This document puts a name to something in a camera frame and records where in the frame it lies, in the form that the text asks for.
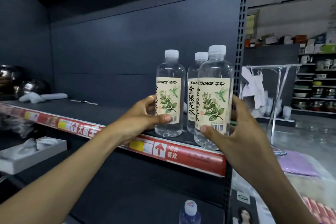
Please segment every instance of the purple cloth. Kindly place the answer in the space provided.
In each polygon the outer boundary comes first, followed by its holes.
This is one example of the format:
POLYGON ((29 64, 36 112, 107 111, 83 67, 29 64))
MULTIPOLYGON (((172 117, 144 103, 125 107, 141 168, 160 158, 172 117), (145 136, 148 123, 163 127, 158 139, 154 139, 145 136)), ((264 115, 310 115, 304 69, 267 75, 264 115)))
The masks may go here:
POLYGON ((277 158, 284 172, 296 175, 319 176, 315 168, 301 153, 296 151, 286 152, 287 155, 277 158))

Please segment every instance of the red arrow icon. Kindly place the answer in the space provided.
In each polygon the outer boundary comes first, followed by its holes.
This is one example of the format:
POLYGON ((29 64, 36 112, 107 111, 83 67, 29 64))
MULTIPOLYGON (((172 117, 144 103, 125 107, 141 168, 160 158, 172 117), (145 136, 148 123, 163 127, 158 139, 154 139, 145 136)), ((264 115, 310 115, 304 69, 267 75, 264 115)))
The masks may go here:
POLYGON ((165 148, 163 148, 162 144, 158 144, 155 149, 157 149, 157 154, 160 156, 160 151, 164 150, 165 148))

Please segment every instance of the barcode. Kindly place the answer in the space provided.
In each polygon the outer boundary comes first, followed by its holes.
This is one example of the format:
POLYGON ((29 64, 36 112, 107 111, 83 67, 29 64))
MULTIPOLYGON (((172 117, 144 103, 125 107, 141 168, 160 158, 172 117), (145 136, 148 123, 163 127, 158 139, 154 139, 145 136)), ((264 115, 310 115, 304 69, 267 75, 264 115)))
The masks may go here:
POLYGON ((214 129, 218 130, 218 131, 223 131, 223 125, 211 125, 214 129))

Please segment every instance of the white bottle cap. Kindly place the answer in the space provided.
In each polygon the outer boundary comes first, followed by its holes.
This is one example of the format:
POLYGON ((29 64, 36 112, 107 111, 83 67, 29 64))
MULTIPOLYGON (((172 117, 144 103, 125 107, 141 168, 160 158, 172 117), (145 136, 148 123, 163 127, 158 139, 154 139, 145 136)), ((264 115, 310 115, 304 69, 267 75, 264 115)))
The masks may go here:
POLYGON ((195 53, 195 60, 208 60, 208 53, 207 52, 196 52, 195 53))
POLYGON ((226 46, 225 45, 212 45, 209 47, 209 55, 212 54, 221 54, 224 55, 226 54, 226 46))
POLYGON ((178 50, 165 50, 165 58, 179 58, 178 50))
POLYGON ((197 205, 195 201, 187 200, 184 203, 184 211, 189 216, 194 216, 197 213, 197 205))

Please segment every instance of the concrete floor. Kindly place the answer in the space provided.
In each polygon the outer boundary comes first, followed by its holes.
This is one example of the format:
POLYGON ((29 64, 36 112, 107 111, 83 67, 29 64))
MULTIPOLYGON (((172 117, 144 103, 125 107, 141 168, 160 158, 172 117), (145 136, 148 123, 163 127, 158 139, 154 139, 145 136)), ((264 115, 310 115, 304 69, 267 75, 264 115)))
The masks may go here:
POLYGON ((294 114, 292 118, 296 121, 295 128, 275 127, 274 145, 284 151, 312 156, 336 177, 336 119, 294 114))

